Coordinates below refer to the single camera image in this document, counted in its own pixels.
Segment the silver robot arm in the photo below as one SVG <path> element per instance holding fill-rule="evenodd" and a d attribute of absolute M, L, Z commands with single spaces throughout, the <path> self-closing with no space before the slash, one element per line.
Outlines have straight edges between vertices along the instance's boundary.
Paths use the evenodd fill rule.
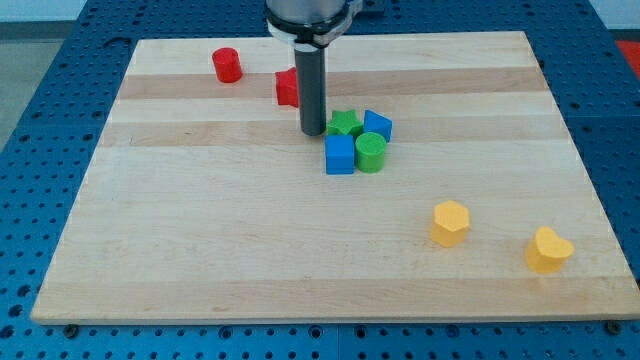
<path fill-rule="evenodd" d="M 268 31 L 295 51 L 326 48 L 362 10 L 362 0 L 265 0 Z"/>

